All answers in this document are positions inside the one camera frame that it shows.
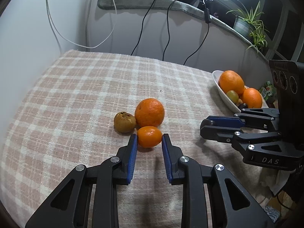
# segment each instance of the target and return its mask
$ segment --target tangerine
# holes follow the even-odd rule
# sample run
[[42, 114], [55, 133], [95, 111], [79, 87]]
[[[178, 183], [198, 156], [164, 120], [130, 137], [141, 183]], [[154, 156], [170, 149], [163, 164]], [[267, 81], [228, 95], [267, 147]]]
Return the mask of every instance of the tangerine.
[[157, 99], [147, 98], [137, 105], [134, 116], [140, 127], [157, 127], [163, 122], [165, 110]]
[[154, 147], [162, 141], [162, 132], [153, 126], [145, 126], [137, 131], [138, 144], [144, 148]]
[[218, 80], [218, 85], [227, 93], [230, 90], [235, 91], [239, 96], [244, 92], [244, 81], [236, 72], [227, 70], [223, 72]]
[[262, 107], [262, 96], [259, 91], [254, 88], [248, 88], [244, 90], [241, 99], [243, 103], [246, 103], [248, 105], [248, 108]]

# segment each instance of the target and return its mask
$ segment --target green plant pot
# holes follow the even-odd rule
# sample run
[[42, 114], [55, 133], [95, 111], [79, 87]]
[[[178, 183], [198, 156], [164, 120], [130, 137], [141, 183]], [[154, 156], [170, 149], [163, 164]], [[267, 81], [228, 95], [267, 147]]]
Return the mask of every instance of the green plant pot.
[[240, 17], [236, 16], [233, 29], [248, 39], [250, 42], [253, 42], [252, 37], [249, 36], [249, 34], [255, 30], [255, 27], [253, 25], [249, 24], [246, 21], [243, 21]]

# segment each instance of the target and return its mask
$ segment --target bed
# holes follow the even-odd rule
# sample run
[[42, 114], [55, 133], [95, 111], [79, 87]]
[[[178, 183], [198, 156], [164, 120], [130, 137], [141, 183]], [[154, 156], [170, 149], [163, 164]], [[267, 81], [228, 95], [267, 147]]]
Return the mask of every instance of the bed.
[[[200, 137], [200, 123], [208, 115], [232, 115], [211, 73], [155, 59], [71, 50], [25, 96], [1, 147], [0, 199], [16, 223], [24, 227], [76, 165], [98, 165], [125, 146], [129, 136], [114, 130], [113, 118], [120, 111], [133, 114], [148, 97], [164, 105], [159, 128], [173, 145], [200, 164], [225, 165], [266, 205], [271, 195], [261, 182], [273, 170], [244, 164], [229, 144]], [[121, 228], [180, 227], [182, 186], [168, 183], [160, 145], [138, 149], [133, 180], [117, 191]]]

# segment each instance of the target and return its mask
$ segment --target wall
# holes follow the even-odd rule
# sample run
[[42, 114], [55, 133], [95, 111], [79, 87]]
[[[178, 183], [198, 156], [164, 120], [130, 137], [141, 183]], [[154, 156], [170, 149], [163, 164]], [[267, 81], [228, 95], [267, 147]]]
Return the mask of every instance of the wall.
[[[85, 3], [86, 0], [49, 0], [58, 30], [82, 44], [85, 41]], [[58, 39], [62, 52], [77, 49]], [[27, 91], [59, 56], [45, 0], [12, 0], [0, 17], [0, 138]]]
[[[95, 46], [110, 33], [116, 20], [115, 11], [101, 10], [97, 0], [92, 0], [89, 17], [89, 42]], [[143, 9], [118, 10], [117, 25], [110, 38], [94, 49], [99, 52], [131, 54], [135, 47], [146, 13]], [[134, 55], [162, 59], [168, 41], [165, 10], [151, 10], [144, 23], [140, 43]], [[200, 45], [207, 32], [207, 24], [180, 11], [169, 11], [170, 44], [165, 61], [183, 64], [185, 59]], [[187, 66], [212, 72], [234, 70], [241, 74], [245, 84], [260, 88], [272, 80], [267, 61], [256, 56], [253, 48], [214, 24], [201, 49], [186, 62]]]

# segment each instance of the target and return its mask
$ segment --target spider plant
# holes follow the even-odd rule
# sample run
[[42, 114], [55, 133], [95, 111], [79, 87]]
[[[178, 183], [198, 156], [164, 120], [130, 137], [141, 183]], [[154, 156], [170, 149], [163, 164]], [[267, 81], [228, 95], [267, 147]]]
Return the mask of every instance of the spider plant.
[[239, 16], [243, 21], [246, 21], [248, 22], [249, 24], [253, 25], [256, 29], [259, 27], [259, 26], [262, 26], [264, 28], [264, 24], [263, 24], [263, 21], [262, 20], [256, 20], [256, 18], [261, 15], [261, 14], [264, 14], [264, 12], [259, 12], [259, 9], [260, 9], [260, 5], [261, 5], [261, 2], [259, 1], [255, 10], [253, 11], [252, 7], [250, 9], [250, 12], [248, 12], [248, 10], [246, 9], [246, 7], [244, 6], [244, 4], [239, 1], [243, 8], [245, 9], [245, 12], [242, 11], [241, 9], [233, 9], [233, 10], [230, 10], [228, 11], [227, 13], [231, 13], [231, 12], [238, 12], [241, 16]]
[[267, 41], [264, 35], [264, 28], [262, 26], [251, 32], [250, 36], [253, 38], [253, 44], [250, 45], [247, 49], [254, 47], [257, 50], [256, 53], [258, 53], [259, 49], [267, 46]]

